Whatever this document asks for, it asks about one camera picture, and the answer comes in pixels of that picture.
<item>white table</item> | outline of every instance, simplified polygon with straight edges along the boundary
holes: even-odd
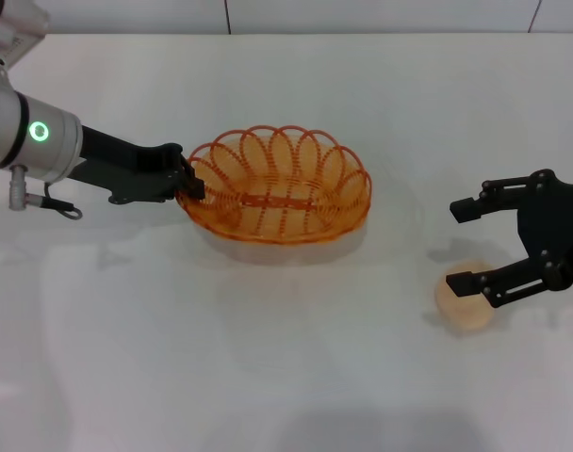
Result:
[[[145,145],[323,129],[376,195],[366,236],[280,251],[72,181],[81,222],[11,213],[0,171],[0,452],[573,452],[573,287],[474,335],[433,300],[524,256],[514,214],[451,201],[573,182],[573,36],[61,36],[12,78]]]

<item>cable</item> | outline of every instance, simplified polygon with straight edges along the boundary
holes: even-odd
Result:
[[[52,197],[50,196],[50,185],[51,184],[49,182],[46,182],[43,185],[43,193],[44,193],[46,198],[51,200]],[[81,218],[83,218],[83,213],[76,207],[74,207],[74,210],[72,213],[69,213],[69,212],[64,211],[64,210],[57,210],[57,212],[60,213],[65,218],[71,219],[73,221],[78,221]]]

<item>wire basket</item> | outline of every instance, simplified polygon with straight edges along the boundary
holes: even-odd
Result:
[[[244,242],[299,245],[335,240],[364,224],[372,182],[350,149],[319,130],[259,125],[197,148],[189,163],[203,201],[178,192],[194,222]]]

